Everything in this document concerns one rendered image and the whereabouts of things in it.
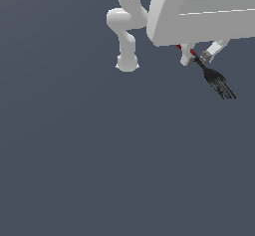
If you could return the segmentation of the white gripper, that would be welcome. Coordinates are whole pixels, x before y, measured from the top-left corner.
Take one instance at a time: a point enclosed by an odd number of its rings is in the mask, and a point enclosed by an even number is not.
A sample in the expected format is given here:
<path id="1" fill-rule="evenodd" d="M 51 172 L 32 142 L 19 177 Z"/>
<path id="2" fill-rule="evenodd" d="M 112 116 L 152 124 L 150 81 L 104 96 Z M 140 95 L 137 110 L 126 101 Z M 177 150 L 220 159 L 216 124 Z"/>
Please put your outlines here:
<path id="1" fill-rule="evenodd" d="M 157 47 L 181 44 L 182 66 L 193 63 L 195 43 L 214 41 L 200 55 L 211 63 L 226 39 L 255 37 L 255 0 L 151 0 L 146 33 Z"/>

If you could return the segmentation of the black fork with red handle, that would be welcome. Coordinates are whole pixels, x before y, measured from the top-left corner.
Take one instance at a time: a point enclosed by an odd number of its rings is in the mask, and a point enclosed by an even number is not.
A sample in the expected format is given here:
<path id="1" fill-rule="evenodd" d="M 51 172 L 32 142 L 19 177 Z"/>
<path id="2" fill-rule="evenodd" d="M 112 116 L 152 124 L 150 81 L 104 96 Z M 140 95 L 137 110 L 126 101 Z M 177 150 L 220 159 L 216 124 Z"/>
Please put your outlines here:
<path id="1" fill-rule="evenodd" d="M 190 53 L 194 56 L 193 62 L 202 68 L 205 80 L 220 95 L 220 97 L 222 99 L 235 99 L 236 96 L 226 79 L 220 73 L 207 68 L 205 66 L 206 63 L 200 61 L 200 56 L 197 56 L 193 49 L 190 50 Z"/>

